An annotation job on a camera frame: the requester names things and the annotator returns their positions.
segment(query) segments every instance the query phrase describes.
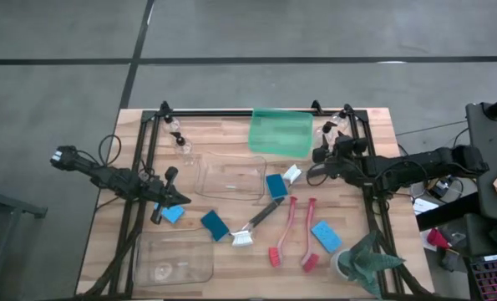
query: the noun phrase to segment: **concrete floor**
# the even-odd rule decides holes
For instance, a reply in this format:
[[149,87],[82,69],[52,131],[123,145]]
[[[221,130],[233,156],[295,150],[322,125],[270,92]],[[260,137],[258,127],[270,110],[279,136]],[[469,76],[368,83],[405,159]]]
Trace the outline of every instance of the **concrete floor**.
[[[0,59],[129,58],[145,0],[0,0]],[[157,0],[143,57],[497,55],[497,0]],[[0,192],[49,207],[25,217],[0,300],[73,294],[98,190],[48,162],[95,154],[112,132],[129,66],[0,66]],[[389,107],[397,133],[464,120],[497,100],[497,63],[140,66],[130,108]],[[409,151],[465,124],[398,136]],[[469,141],[464,135],[461,142]],[[462,275],[436,290],[464,296]]]

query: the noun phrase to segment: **green plastic container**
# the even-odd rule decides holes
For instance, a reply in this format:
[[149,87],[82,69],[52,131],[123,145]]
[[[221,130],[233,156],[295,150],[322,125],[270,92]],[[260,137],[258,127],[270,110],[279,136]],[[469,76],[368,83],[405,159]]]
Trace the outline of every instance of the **green plastic container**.
[[312,148],[313,115],[254,109],[248,145],[255,152],[304,158]]

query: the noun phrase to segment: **gray brush handle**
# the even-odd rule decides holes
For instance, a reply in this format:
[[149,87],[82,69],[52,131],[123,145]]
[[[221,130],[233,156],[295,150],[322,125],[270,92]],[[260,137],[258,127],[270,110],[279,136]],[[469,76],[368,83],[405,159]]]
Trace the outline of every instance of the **gray brush handle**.
[[263,209],[261,212],[257,213],[256,216],[254,216],[249,223],[251,224],[252,227],[256,227],[262,220],[265,219],[269,214],[271,214],[274,209],[278,208],[280,204],[285,200],[285,197],[280,197],[279,199],[272,201],[270,204],[266,205],[265,209]]

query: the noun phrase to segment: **wooden table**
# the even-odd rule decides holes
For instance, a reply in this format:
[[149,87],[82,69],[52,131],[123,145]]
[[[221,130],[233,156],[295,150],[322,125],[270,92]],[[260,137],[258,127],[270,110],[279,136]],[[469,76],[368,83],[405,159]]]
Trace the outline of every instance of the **wooden table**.
[[[367,110],[377,155],[399,156],[389,110],[385,108]],[[115,134],[122,140],[122,151],[114,166],[131,166],[141,112],[142,110],[120,111]],[[314,127],[322,125],[327,120],[328,117],[315,117]],[[267,162],[267,175],[283,173],[295,163],[305,171],[305,168],[312,164],[310,157],[305,160],[295,160],[276,155],[252,154],[247,143],[250,117],[180,117],[180,122],[183,135],[194,143],[196,157],[206,152],[228,156],[264,156]],[[159,226],[150,222],[153,204],[149,203],[146,208],[144,232],[199,229],[202,228],[200,219],[210,210],[215,210],[226,225],[235,231],[270,201],[267,192],[257,201],[213,199],[195,194],[196,166],[185,166],[183,160],[174,153],[171,136],[161,131],[155,148],[153,167],[156,174],[163,178],[168,166],[176,166],[179,169],[175,185],[180,192],[192,199],[192,203],[185,205],[185,215],[175,225],[164,220]],[[328,179],[321,186],[314,188],[310,187],[303,178],[292,186],[292,194],[299,200],[293,227],[287,236],[282,267],[271,267],[267,250],[270,246],[276,246],[283,232],[289,211],[288,201],[256,228],[255,243],[252,246],[233,248],[228,239],[225,242],[214,243],[214,273],[208,282],[154,287],[135,286],[134,298],[371,297],[360,286],[339,278],[330,270],[331,254],[327,253],[316,239],[313,242],[314,251],[320,256],[316,268],[311,273],[305,274],[299,263],[306,251],[305,218],[308,197],[317,198],[313,224],[321,220],[327,221],[341,237],[341,248],[344,248],[351,247],[368,233],[361,190],[340,179]],[[102,191],[99,204],[112,197],[112,192]],[[389,216],[397,253],[407,260],[405,264],[412,275],[426,289],[433,292],[429,267],[409,197],[396,196],[390,202]],[[123,202],[119,201],[103,207],[95,214],[77,293],[90,288],[114,256],[122,211]],[[122,275],[125,275],[126,268],[127,266],[123,268]],[[389,290],[394,291],[390,274],[386,274],[391,284]],[[124,276],[120,278],[121,281],[125,281]]]

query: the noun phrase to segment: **succulent plant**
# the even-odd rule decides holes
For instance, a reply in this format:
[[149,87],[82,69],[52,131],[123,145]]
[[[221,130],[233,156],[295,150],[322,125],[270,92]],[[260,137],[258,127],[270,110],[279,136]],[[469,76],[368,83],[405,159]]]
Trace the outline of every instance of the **succulent plant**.
[[397,267],[404,260],[386,254],[373,253],[371,249],[376,235],[376,232],[370,232],[349,251],[341,253],[337,259],[337,264],[339,269],[348,276],[348,281],[357,281],[366,291],[376,298],[382,299],[374,273],[386,268]]

